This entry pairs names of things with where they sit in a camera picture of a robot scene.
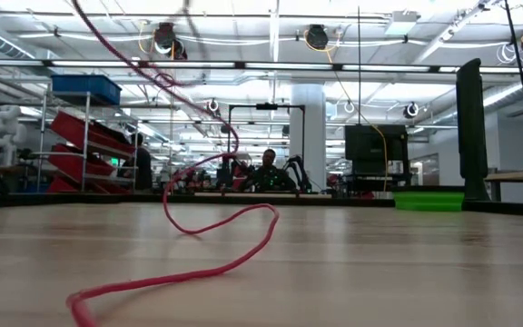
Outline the white building column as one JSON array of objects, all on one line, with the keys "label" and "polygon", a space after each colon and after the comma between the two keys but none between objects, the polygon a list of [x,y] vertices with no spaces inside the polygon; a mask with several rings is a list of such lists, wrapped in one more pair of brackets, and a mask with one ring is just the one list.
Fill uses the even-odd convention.
[{"label": "white building column", "polygon": [[304,171],[312,188],[326,188],[326,98],[322,84],[295,84],[291,88],[289,155],[303,156]]}]

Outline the thin black vertical pole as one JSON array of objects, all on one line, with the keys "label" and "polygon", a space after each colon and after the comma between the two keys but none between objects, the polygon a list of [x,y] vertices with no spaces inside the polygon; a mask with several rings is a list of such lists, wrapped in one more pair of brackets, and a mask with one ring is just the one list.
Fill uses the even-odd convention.
[{"label": "thin black vertical pole", "polygon": [[361,125],[361,121],[362,121],[362,118],[361,118],[362,117],[362,115],[361,115],[361,97],[362,97],[362,78],[361,78],[362,61],[361,61],[361,59],[362,58],[361,58],[361,27],[360,27],[361,18],[360,18],[360,14],[361,14],[360,5],[357,5],[357,41],[358,41],[358,64],[359,64],[359,68],[358,68],[359,99],[358,99],[358,109],[357,109],[357,125]]}]

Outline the green collapsible container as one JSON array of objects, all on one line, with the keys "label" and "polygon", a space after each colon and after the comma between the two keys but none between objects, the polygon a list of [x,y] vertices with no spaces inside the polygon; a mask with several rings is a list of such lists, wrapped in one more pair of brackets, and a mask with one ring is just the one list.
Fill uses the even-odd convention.
[{"label": "green collapsible container", "polygon": [[419,212],[460,212],[464,193],[397,192],[393,194],[398,210]]}]

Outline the black upright frame post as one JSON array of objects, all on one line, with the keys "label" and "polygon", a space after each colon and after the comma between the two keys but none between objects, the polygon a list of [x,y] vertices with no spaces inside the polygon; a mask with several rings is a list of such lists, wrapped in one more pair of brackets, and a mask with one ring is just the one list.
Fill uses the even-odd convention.
[{"label": "black upright frame post", "polygon": [[459,174],[466,201],[488,201],[488,175],[481,60],[472,59],[456,73]]}]

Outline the metal shelf rack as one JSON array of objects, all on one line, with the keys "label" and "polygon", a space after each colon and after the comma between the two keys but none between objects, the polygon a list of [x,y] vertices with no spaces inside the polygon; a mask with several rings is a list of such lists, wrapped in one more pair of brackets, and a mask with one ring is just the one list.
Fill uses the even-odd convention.
[{"label": "metal shelf rack", "polygon": [[64,139],[54,144],[45,158],[56,172],[47,187],[49,193],[90,192],[128,194],[132,177],[116,175],[117,167],[110,159],[129,160],[136,146],[126,136],[90,118],[90,108],[84,117],[59,111],[50,124],[52,132]]}]

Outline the black monitor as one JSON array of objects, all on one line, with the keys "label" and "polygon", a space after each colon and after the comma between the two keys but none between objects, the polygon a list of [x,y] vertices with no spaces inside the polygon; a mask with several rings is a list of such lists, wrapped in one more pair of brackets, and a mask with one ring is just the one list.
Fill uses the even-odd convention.
[{"label": "black monitor", "polygon": [[347,125],[345,159],[354,174],[384,175],[389,162],[408,160],[408,134],[404,125]]}]

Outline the long ceiling light bar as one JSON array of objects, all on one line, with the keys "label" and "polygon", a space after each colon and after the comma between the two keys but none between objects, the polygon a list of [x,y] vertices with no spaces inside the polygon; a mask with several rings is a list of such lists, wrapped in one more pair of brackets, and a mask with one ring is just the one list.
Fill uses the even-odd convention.
[{"label": "long ceiling light bar", "polygon": [[[130,68],[122,61],[84,61],[84,60],[36,60],[36,59],[0,59],[0,66],[14,67],[56,67],[56,68]],[[305,63],[271,63],[271,62],[195,62],[195,61],[133,61],[138,68],[162,69],[237,69],[237,70],[282,70],[282,71],[344,71],[358,72],[358,64],[305,64]],[[441,65],[395,65],[395,64],[362,64],[361,71],[389,74],[455,74],[458,66]]]}]

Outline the blue plastic bin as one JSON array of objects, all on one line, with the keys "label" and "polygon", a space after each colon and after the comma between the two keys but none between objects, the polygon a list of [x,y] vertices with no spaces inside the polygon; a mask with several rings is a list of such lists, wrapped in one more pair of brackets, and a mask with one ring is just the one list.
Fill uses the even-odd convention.
[{"label": "blue plastic bin", "polygon": [[122,88],[105,75],[55,74],[51,76],[55,97],[76,105],[119,105]]}]

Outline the black table edge rail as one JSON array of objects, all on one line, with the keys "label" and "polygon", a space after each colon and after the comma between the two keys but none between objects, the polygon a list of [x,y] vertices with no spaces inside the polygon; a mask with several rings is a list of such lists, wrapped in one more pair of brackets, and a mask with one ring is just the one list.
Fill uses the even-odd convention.
[{"label": "black table edge rail", "polygon": [[[94,193],[13,193],[0,194],[0,207],[52,205],[68,203],[160,203],[163,200],[158,194],[94,194]],[[289,206],[327,206],[327,207],[377,207],[397,208],[421,212],[448,212],[448,206],[439,203],[407,203],[395,202],[391,199],[354,199],[331,198],[320,194],[302,194],[296,196],[291,193],[232,193],[221,195],[219,193],[206,193],[201,195],[173,195],[167,198],[168,203],[184,204],[257,204],[268,203],[272,205]],[[459,208],[468,212],[498,213],[523,216],[523,203],[499,203],[485,201],[463,201]]]}]

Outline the black gantry frame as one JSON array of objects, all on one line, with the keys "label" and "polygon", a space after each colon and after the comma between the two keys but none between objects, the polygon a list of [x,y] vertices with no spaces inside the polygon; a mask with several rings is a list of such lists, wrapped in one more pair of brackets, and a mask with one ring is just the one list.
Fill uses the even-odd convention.
[{"label": "black gantry frame", "polygon": [[306,106],[304,104],[292,105],[292,104],[230,104],[228,108],[228,124],[232,123],[232,111],[236,108],[255,108],[256,110],[263,111],[275,111],[281,108],[292,109],[297,108],[301,111],[301,154],[300,155],[304,162],[305,156],[305,144],[306,144]]}]

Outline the wooden side table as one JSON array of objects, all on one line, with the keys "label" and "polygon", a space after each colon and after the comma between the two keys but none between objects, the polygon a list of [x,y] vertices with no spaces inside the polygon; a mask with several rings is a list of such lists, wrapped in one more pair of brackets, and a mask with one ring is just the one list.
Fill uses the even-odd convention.
[{"label": "wooden side table", "polygon": [[491,198],[495,202],[501,201],[502,183],[523,183],[523,171],[509,171],[489,174],[484,181],[489,183]]}]

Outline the person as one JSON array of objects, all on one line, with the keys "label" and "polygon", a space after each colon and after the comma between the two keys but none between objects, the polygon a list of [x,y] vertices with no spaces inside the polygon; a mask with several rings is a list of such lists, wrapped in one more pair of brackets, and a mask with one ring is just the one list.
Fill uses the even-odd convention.
[{"label": "person", "polygon": [[152,188],[152,157],[143,146],[143,135],[137,133],[132,137],[136,143],[135,157],[127,160],[123,166],[122,177],[135,179],[134,189],[138,192],[148,192]]},{"label": "person", "polygon": [[274,165],[276,153],[272,149],[267,149],[262,155],[261,166],[249,175],[240,185],[243,192],[251,188],[255,192],[293,192],[296,189],[295,182],[282,169]]}]

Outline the red shelf bin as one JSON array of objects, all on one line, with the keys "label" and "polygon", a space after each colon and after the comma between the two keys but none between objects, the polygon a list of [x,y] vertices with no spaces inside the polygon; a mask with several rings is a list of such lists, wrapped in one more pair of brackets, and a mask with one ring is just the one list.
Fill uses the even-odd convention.
[{"label": "red shelf bin", "polygon": [[110,164],[93,154],[88,154],[84,163],[82,151],[73,146],[55,144],[52,152],[53,154],[48,156],[48,162],[77,181],[82,180],[83,167],[85,167],[86,174],[102,176],[108,176],[114,170]]},{"label": "red shelf bin", "polygon": [[[65,176],[55,176],[47,188],[48,193],[79,193],[82,185]],[[87,182],[84,187],[86,193],[100,194],[128,194],[129,191],[122,186],[109,182]]]},{"label": "red shelf bin", "polygon": [[124,134],[96,121],[86,122],[70,114],[59,112],[50,127],[74,147],[83,150],[86,144],[88,153],[129,159],[135,151],[135,146],[125,138]]}]

